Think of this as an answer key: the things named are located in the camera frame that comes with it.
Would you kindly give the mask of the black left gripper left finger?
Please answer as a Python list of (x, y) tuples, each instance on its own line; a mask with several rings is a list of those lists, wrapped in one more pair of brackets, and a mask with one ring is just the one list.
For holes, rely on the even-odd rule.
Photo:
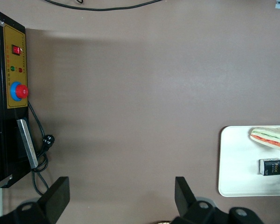
[(0, 224), (55, 224), (70, 202), (69, 177), (59, 177), (36, 201), (0, 217)]

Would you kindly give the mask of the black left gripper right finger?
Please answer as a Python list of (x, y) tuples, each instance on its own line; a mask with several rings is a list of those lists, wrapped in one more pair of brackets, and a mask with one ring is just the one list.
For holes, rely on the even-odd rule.
[(175, 178), (175, 204), (179, 216), (174, 224), (262, 224), (252, 210), (233, 207), (228, 213), (221, 211), (206, 200), (198, 200), (184, 177)]

